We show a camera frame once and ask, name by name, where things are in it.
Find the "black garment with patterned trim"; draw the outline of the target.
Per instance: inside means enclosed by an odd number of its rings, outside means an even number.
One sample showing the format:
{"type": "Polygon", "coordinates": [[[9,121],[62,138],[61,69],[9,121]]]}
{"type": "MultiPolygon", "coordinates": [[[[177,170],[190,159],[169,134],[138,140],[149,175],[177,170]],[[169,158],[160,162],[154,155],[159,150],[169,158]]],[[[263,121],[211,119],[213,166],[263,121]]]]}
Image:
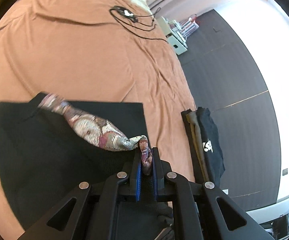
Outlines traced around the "black garment with patterned trim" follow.
{"type": "MultiPolygon", "coordinates": [[[[0,180],[15,217],[27,230],[82,181],[96,184],[122,171],[135,151],[109,152],[76,135],[63,116],[29,102],[0,102],[0,180]]],[[[141,103],[71,101],[110,120],[129,138],[147,135],[141,103]]],[[[172,224],[172,209],[151,201],[119,205],[117,239],[155,239],[172,224]]]]}

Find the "stack of folded clothes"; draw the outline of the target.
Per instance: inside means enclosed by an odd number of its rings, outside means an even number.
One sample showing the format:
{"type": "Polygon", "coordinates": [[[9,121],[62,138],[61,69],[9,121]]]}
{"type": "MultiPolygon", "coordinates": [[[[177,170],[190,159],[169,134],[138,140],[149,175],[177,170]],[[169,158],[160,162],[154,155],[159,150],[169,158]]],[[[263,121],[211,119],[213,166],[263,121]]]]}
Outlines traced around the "stack of folded clothes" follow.
{"type": "Polygon", "coordinates": [[[187,134],[194,179],[198,184],[207,181],[220,186],[225,172],[224,156],[219,142],[219,132],[208,108],[198,107],[181,112],[187,134]]]}

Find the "white bedside cabinet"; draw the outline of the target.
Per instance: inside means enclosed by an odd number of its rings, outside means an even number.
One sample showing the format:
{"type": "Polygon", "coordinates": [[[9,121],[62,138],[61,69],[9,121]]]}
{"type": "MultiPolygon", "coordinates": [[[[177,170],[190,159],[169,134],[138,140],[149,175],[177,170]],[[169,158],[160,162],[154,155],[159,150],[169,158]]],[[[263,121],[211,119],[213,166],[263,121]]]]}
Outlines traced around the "white bedside cabinet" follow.
{"type": "Polygon", "coordinates": [[[160,28],[166,36],[167,42],[171,45],[176,55],[181,55],[188,50],[187,39],[199,28],[196,19],[196,14],[191,15],[181,22],[177,20],[169,21],[164,17],[157,19],[160,28]]]}

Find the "orange-brown bed blanket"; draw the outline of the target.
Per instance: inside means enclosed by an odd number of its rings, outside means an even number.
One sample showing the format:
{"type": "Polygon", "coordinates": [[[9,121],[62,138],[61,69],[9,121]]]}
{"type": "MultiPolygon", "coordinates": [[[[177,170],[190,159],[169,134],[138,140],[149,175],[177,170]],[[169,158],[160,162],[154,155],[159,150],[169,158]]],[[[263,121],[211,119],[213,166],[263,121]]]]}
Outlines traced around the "orange-brown bed blanket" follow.
{"type": "MultiPolygon", "coordinates": [[[[141,103],[148,134],[140,135],[193,181],[181,112],[195,103],[156,21],[131,0],[17,0],[0,20],[0,102],[44,93],[39,109],[63,116],[77,136],[105,151],[118,127],[70,102],[141,103]]],[[[0,180],[0,235],[17,239],[24,231],[0,180]]]]}

